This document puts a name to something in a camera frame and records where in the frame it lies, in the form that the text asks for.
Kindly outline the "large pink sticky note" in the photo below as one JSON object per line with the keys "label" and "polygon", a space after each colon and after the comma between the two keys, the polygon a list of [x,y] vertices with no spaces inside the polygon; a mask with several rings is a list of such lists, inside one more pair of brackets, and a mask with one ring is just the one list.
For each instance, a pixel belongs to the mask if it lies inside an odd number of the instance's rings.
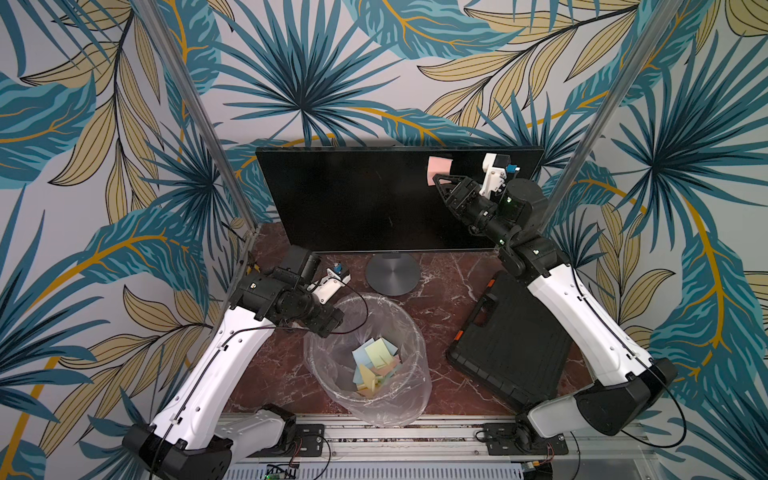
{"label": "large pink sticky note", "polygon": [[430,156],[427,161],[427,185],[434,186],[436,175],[449,175],[453,160],[451,158]]}

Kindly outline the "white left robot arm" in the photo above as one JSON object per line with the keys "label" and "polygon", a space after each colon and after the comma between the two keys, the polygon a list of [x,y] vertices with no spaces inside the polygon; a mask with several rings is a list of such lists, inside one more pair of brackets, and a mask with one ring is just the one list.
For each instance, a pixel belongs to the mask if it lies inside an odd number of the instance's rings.
{"label": "white left robot arm", "polygon": [[253,454],[277,455],[297,445],[296,417],[268,404],[221,424],[224,407],[248,365],[277,330],[336,332],[342,312],[331,298],[350,280],[335,264],[315,274],[319,255],[298,246],[281,263],[251,271],[238,282],[217,333],[167,405],[147,424],[132,426],[123,446],[152,479],[221,479]]}

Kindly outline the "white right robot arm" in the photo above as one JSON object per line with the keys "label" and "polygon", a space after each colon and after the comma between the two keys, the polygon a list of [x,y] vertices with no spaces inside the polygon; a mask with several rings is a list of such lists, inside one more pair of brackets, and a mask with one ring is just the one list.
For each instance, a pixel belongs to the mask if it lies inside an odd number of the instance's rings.
{"label": "white right robot arm", "polygon": [[524,413],[520,422],[530,433],[550,438],[590,427],[614,436],[670,391],[678,376],[673,362],[653,357],[625,333],[540,233],[548,199],[535,182],[515,178],[486,188],[446,174],[433,182],[453,216],[495,244],[507,272],[554,316],[591,369],[592,385]]}

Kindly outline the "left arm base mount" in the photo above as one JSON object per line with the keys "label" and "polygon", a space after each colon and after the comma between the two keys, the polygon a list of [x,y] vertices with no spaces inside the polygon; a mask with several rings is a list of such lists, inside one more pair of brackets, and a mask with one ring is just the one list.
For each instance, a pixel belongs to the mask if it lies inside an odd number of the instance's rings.
{"label": "left arm base mount", "polygon": [[319,458],[328,453],[323,424],[299,423],[289,426],[275,446],[248,455],[248,458]]}

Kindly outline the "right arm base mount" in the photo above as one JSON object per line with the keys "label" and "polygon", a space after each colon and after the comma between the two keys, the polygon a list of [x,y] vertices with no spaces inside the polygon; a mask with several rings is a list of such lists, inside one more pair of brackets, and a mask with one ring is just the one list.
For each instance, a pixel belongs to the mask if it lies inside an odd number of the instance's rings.
{"label": "right arm base mount", "polygon": [[474,433],[474,439],[485,445],[490,456],[532,456],[551,459],[569,453],[563,434],[543,438],[526,425],[486,423]]}

